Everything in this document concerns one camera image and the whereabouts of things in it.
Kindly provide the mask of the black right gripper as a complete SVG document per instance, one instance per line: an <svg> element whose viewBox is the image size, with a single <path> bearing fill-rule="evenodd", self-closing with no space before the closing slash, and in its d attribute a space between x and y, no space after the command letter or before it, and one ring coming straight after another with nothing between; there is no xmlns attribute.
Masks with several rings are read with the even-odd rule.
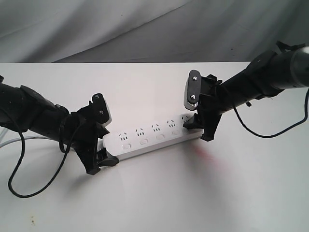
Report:
<svg viewBox="0 0 309 232"><path fill-rule="evenodd" d="M193 115L189 120L184 122L183 127L192 129L202 129L201 139L204 141L212 141L215 136L221 116L218 113L219 102L215 96L215 88L222 81L217 81L217 77L209 74L201 77L201 88L198 102L198 115Z"/></svg>

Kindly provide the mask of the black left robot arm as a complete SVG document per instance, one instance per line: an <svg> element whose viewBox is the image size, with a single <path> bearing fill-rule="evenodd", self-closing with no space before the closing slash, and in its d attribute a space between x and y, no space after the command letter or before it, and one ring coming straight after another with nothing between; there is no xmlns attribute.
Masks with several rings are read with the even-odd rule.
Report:
<svg viewBox="0 0 309 232"><path fill-rule="evenodd" d="M119 159L98 148L98 140L109 133L111 122L108 105L101 93L92 96L89 104L69 112L53 104L35 90L0 85L0 125L16 132L33 131L60 143L61 151L70 145L77 153L87 174L95 175L101 167L111 167Z"/></svg>

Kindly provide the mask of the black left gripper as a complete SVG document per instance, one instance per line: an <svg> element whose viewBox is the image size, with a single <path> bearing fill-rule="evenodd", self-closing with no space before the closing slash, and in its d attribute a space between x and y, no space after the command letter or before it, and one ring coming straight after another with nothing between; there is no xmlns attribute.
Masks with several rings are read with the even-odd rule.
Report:
<svg viewBox="0 0 309 232"><path fill-rule="evenodd" d="M94 119L92 103L72 112L62 120L59 128L59 148L62 153L73 148L85 167L86 173L95 175L99 167L113 167L119 159L105 148L97 150L98 139L109 131Z"/></svg>

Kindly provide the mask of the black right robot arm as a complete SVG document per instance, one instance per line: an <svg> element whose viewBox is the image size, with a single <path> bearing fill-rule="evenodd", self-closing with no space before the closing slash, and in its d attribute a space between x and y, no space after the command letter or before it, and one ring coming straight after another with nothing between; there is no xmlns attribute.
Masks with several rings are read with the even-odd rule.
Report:
<svg viewBox="0 0 309 232"><path fill-rule="evenodd" d="M183 127L202 129L201 139L212 141L223 113L237 111L251 100L272 98L286 89L309 86L309 47L278 41L280 53L265 51L225 82L215 75L191 70L185 86L184 106L194 115Z"/></svg>

